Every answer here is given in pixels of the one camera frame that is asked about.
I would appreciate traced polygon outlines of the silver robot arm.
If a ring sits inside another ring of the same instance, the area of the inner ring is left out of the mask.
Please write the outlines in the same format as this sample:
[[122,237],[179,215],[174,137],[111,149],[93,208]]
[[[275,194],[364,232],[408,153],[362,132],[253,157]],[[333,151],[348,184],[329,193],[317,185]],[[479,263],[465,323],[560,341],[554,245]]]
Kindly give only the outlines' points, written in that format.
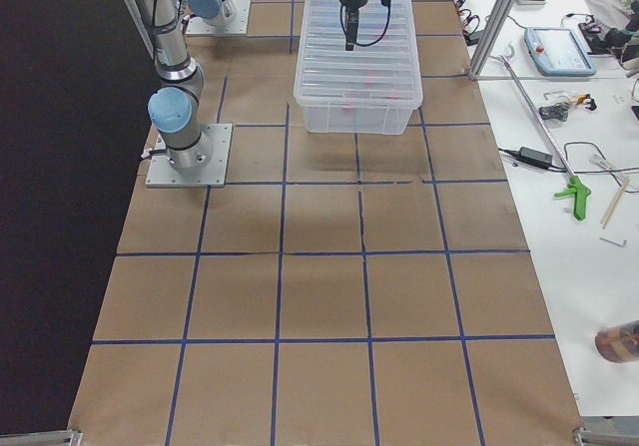
[[[165,143],[170,167],[194,172],[209,162],[214,151],[197,121],[204,71],[188,51],[174,0],[134,2],[162,82],[148,102],[151,121]],[[207,20],[221,17],[226,4],[226,0],[189,0],[191,11]]]
[[236,15],[232,0],[188,0],[191,12],[213,26],[229,24]]

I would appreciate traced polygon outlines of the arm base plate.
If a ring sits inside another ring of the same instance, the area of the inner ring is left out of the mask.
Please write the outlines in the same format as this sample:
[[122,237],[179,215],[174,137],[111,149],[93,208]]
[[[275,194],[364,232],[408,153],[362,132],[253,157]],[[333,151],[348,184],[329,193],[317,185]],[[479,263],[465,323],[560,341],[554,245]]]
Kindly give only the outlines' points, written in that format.
[[190,14],[186,34],[191,37],[238,37],[248,33],[251,0],[213,2]]
[[199,141],[183,151],[169,149],[160,134],[151,154],[148,188],[222,188],[226,183],[232,124],[203,124]]

